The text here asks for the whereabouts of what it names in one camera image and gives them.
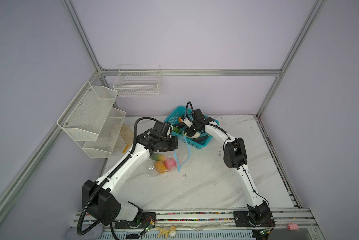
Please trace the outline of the clear zip top bag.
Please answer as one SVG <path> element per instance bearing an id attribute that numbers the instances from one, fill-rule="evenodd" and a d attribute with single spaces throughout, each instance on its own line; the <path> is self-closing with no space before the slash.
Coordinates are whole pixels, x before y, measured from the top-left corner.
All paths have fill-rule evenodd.
<path id="1" fill-rule="evenodd" d="M 153 153 L 146 161 L 149 178 L 180 172 L 183 165 L 190 159 L 191 149 L 187 136 L 182 135 L 177 140 L 177 149 L 164 153 Z"/>

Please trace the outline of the yellow toy mango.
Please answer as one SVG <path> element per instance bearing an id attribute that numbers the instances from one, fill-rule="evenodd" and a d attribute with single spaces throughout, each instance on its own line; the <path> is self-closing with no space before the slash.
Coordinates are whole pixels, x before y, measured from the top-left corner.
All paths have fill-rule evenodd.
<path id="1" fill-rule="evenodd" d="M 165 162 L 163 162 L 163 161 L 155 162 L 154 168 L 160 174 L 165 173 L 167 171 L 167 167 L 165 165 Z"/>

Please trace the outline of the pink toy fruit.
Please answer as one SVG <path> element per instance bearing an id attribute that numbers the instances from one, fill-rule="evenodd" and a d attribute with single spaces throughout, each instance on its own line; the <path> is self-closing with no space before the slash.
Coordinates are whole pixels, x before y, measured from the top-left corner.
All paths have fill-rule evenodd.
<path id="1" fill-rule="evenodd" d="M 177 167 L 177 162 L 175 159 L 173 158 L 167 158 L 165 161 L 164 161 L 164 164 L 165 164 L 165 167 L 168 169 L 168 170 L 171 170 L 171 169 L 175 169 Z"/>

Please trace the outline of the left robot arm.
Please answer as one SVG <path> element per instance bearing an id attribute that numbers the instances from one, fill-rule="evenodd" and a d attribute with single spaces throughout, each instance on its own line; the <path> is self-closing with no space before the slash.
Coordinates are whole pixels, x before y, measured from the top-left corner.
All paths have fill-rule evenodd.
<path id="1" fill-rule="evenodd" d="M 111 226 L 114 221 L 127 221 L 138 226 L 141 223 L 142 209 L 131 202 L 121 203 L 116 196 L 131 174 L 153 153 L 170 152 L 178 147 L 177 137 L 171 135 L 171 124 L 151 120 L 154 126 L 145 132 L 137 134 L 133 130 L 131 149 L 109 172 L 82 186 L 82 211 L 76 226 L 79 236 L 99 224 Z"/>

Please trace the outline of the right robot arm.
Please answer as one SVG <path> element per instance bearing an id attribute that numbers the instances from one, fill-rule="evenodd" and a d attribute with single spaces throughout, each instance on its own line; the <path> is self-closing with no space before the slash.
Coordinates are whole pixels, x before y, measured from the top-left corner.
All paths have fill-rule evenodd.
<path id="1" fill-rule="evenodd" d="M 194 131 L 203 131 L 217 140 L 223 150 L 223 160 L 229 169 L 234 169 L 247 198 L 248 222 L 253 227 L 258 227 L 267 221 L 271 215 L 269 202 L 259 194 L 248 167 L 248 156 L 245 142 L 242 138 L 236 138 L 219 127 L 211 117 L 203 115 L 200 109 L 192 110 L 191 126 L 187 134 Z"/>

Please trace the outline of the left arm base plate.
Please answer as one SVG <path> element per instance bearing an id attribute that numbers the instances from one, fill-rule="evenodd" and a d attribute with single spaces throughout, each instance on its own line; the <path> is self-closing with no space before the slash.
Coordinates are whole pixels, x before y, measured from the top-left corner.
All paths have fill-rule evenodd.
<path id="1" fill-rule="evenodd" d="M 143 212 L 138 214 L 134 220 L 128 222 L 126 220 L 115 220 L 113 222 L 113 227 L 115 229 L 145 229 L 150 222 L 155 222 L 156 213 L 154 212 Z"/>

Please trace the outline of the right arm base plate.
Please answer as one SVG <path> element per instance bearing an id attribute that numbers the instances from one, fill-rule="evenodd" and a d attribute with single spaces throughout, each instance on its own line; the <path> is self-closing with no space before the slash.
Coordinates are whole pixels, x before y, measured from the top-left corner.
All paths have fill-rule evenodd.
<path id="1" fill-rule="evenodd" d="M 275 221 L 271 212 L 258 215 L 254 211 L 235 211 L 233 212 L 235 225 L 238 228 L 251 227 L 251 228 L 265 228 L 265 227 L 274 227 Z"/>

